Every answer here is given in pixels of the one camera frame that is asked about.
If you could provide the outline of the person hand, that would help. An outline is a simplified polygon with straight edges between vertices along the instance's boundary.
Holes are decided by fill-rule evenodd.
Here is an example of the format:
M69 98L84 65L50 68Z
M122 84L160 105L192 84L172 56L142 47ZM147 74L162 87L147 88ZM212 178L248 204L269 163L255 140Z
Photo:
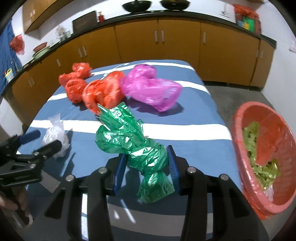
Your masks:
M12 187L11 190L14 196L16 197L16 199L18 200L21 209L25 212L26 216L29 216L30 211L29 211L28 202L27 202L26 186ZM1 207L7 210L18 209L18 206L14 201L12 201L10 198L3 195L1 195Z

